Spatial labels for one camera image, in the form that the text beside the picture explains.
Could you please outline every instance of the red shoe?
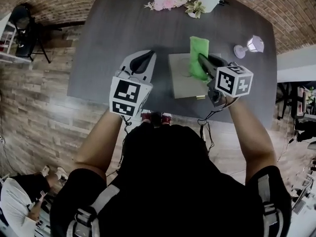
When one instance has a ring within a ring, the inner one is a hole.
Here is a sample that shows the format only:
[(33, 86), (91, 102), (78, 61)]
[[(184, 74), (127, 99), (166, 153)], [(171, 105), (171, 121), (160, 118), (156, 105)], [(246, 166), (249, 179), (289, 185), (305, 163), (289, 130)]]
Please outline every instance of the red shoe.
[(142, 110), (141, 114), (140, 114), (141, 120), (142, 122), (144, 122), (144, 120), (152, 120), (152, 112), (151, 111), (147, 111), (147, 110)]
[(162, 113), (161, 115), (161, 123), (162, 124), (171, 124), (172, 115), (170, 113)]

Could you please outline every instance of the green cloth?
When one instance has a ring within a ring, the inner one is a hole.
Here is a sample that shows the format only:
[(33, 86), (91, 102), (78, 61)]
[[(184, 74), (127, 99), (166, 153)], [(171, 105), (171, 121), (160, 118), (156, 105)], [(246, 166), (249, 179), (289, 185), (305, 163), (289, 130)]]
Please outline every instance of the green cloth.
[(203, 54), (205, 57), (208, 57), (209, 40), (192, 36), (190, 37), (190, 41), (190, 74), (196, 79), (209, 81), (208, 75), (204, 72), (203, 68), (198, 62), (199, 54)]

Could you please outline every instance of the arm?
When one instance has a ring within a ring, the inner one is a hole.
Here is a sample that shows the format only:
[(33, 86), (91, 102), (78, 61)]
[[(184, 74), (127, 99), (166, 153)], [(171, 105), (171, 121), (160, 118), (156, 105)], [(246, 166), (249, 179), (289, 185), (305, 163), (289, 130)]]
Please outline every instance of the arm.
[(33, 208), (31, 209), (31, 211), (28, 214), (28, 218), (37, 221), (39, 219), (39, 215), (40, 215), (40, 210), (41, 210), (41, 204), (43, 203), (44, 197), (46, 196), (46, 193), (44, 193), (43, 191), (40, 193), (41, 197), (38, 200), (38, 202), (33, 206)]
[(75, 168), (90, 169), (106, 180), (121, 124), (122, 118), (107, 110), (81, 145)]
[(241, 151), (246, 160), (246, 183), (264, 167), (277, 165), (271, 139), (260, 121), (238, 100), (229, 107)]
[(43, 201), (38, 201), (33, 208), (31, 209), (31, 211), (28, 214), (28, 218), (37, 221), (39, 219), (39, 215), (40, 215), (40, 207), (41, 204), (43, 203)]

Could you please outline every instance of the hand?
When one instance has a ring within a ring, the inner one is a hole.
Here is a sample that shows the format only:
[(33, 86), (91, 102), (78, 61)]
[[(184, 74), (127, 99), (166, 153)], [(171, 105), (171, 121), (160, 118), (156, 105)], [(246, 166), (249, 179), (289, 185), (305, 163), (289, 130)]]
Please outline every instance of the hand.
[(44, 191), (41, 191), (40, 194), (41, 194), (41, 197), (40, 197), (39, 201), (43, 202), (44, 197), (47, 195), (47, 193), (45, 193)]

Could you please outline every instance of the table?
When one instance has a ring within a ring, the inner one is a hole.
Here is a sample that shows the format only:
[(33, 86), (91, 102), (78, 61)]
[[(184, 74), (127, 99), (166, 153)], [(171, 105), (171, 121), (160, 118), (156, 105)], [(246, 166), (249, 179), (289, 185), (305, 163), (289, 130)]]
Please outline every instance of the table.
[[(112, 76), (124, 58), (136, 51), (157, 53), (152, 84), (145, 109), (187, 117), (204, 118), (211, 110), (209, 99), (174, 99), (168, 54), (189, 53), (190, 36), (210, 40), (210, 53), (221, 53), (254, 73), (251, 93), (243, 97), (265, 127), (272, 123), (277, 90), (277, 55), (270, 22), (235, 0), (218, 5), (211, 13), (194, 19), (185, 8), (150, 11), (153, 0), (96, 0), (83, 28), (71, 71), (68, 95), (108, 103)], [(246, 45), (252, 35), (265, 43), (264, 53), (250, 53), (239, 60), (236, 44)], [(228, 110), (212, 120), (232, 122)]]

